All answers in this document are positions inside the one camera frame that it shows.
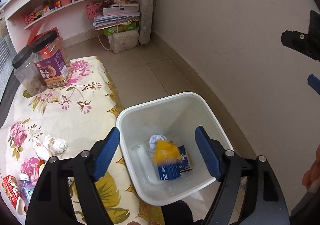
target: tile floor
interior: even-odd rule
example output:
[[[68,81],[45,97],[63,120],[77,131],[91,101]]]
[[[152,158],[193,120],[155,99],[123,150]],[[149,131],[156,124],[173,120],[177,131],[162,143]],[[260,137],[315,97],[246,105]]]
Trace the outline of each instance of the tile floor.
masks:
[[[98,38],[93,38],[68,47],[67,53],[70,59],[98,56],[110,73],[124,107],[184,91],[196,92],[180,70],[152,41],[114,54],[104,50]],[[205,217],[218,187],[219,183],[214,182],[184,199],[193,212],[194,220]],[[239,217],[241,205],[237,205],[230,223]]]

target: curtain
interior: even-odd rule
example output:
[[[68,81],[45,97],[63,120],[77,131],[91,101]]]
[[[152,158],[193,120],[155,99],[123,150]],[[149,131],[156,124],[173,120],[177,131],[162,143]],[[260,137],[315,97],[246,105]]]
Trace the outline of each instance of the curtain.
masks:
[[[150,32],[151,32],[151,22],[153,14],[153,0],[143,0],[143,11],[141,11],[141,29],[139,42],[141,44],[146,44],[150,41]]]

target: bottle cap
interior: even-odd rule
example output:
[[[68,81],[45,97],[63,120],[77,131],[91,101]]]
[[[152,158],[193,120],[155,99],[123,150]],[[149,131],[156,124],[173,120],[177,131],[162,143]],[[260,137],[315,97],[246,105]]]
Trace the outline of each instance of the bottle cap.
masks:
[[[14,57],[12,61],[13,68],[18,69],[22,64],[24,64],[26,60],[29,59],[32,52],[33,48],[30,45],[27,45],[26,47],[22,48],[21,51],[17,53],[17,55]]]
[[[51,44],[54,40],[56,40],[57,37],[58,37],[58,34],[55,30],[51,30],[50,32],[47,32],[32,44],[32,47],[34,48],[33,52],[36,53],[38,51],[41,51],[47,45]]]
[[[29,175],[27,175],[26,173],[19,174],[19,177],[20,177],[20,180],[30,181]]]

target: white trash bin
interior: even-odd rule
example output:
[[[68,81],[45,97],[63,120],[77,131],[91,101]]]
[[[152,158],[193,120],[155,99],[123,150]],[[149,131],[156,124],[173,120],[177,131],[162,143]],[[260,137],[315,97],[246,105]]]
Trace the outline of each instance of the white trash bin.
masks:
[[[198,94],[184,92],[125,109],[116,122],[120,146],[139,197],[151,205],[163,206],[206,187],[210,176],[195,140],[195,130],[203,126],[211,139],[225,149],[232,146],[208,104]],[[184,145],[191,171],[175,180],[162,181],[148,150],[152,135],[164,135],[175,145]]]

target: plastic jar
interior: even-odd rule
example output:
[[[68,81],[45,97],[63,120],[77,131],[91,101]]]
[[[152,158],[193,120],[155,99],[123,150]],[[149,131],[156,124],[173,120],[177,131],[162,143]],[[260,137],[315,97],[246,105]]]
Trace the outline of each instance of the plastic jar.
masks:
[[[46,84],[34,65],[32,53],[33,49],[27,45],[12,61],[14,75],[19,82],[26,88],[31,96],[34,96],[46,89]]]
[[[63,39],[52,30],[33,44],[34,63],[50,89],[65,86],[71,78],[73,68],[65,54]]]

